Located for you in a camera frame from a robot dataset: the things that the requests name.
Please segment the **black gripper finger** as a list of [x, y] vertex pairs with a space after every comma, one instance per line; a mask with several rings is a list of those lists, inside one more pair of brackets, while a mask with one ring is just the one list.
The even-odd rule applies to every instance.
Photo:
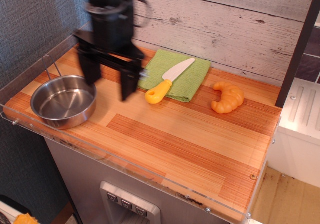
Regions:
[[80, 66], [88, 85], [93, 85], [98, 81], [101, 75], [100, 63], [95, 59], [94, 55], [78, 52]]
[[140, 75], [138, 72], [122, 69], [120, 71], [120, 78], [122, 86], [122, 101], [125, 101], [132, 93], [136, 91]]

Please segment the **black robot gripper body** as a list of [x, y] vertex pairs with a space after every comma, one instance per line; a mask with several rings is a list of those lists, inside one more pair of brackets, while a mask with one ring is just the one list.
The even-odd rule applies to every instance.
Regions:
[[103, 65], [121, 71], [141, 72], [138, 60], [142, 52], [133, 45], [134, 6], [132, 1], [122, 1], [118, 6], [94, 6], [87, 3], [86, 11], [91, 16], [92, 31], [78, 30], [74, 36], [79, 41], [79, 50], [91, 54]]

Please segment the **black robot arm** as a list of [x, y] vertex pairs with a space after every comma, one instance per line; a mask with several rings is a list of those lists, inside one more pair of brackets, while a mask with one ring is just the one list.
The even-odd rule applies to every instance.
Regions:
[[[137, 0], [148, 4], [146, 0]], [[133, 42], [134, 0], [88, 0], [92, 31], [77, 30], [79, 62], [88, 84], [102, 77], [101, 65], [120, 72], [121, 96], [126, 100], [137, 89], [144, 53]]]

